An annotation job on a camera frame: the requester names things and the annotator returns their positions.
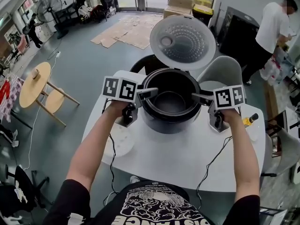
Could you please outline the person's right hand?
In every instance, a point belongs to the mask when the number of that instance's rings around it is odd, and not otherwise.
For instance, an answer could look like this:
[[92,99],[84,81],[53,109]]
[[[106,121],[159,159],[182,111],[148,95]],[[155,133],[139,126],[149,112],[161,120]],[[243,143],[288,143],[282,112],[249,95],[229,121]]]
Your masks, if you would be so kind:
[[224,116],[224,122],[228,123],[231,127],[243,125],[241,116],[235,109],[223,109],[220,112]]

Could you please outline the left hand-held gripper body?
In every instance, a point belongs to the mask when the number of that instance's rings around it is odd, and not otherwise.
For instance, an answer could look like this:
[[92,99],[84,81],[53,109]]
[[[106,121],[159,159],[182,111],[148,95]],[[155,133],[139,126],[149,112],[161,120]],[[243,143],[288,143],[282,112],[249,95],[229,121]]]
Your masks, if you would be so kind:
[[102,96],[108,100],[131,103],[122,111],[122,116],[116,120],[117,124],[127,128],[137,120],[138,108],[142,106],[143,101],[143,89],[139,89],[137,82],[121,77],[106,76]]

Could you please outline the person's left hand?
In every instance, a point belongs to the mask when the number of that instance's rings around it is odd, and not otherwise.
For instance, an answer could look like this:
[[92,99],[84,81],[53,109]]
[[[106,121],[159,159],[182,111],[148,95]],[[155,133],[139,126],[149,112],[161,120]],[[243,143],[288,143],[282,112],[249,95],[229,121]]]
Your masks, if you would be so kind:
[[127,108],[131,103],[124,101],[113,100],[108,106],[107,110],[113,122],[122,116],[122,111]]

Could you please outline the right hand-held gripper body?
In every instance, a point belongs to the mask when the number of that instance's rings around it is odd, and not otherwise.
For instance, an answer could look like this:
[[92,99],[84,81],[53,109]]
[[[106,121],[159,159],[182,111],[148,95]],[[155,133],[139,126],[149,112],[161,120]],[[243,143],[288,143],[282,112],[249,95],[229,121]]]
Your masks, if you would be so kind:
[[213,102],[208,109],[209,125],[222,133],[229,128],[221,113],[224,109],[240,109],[245,104],[245,94],[242,85],[227,86],[213,90]]

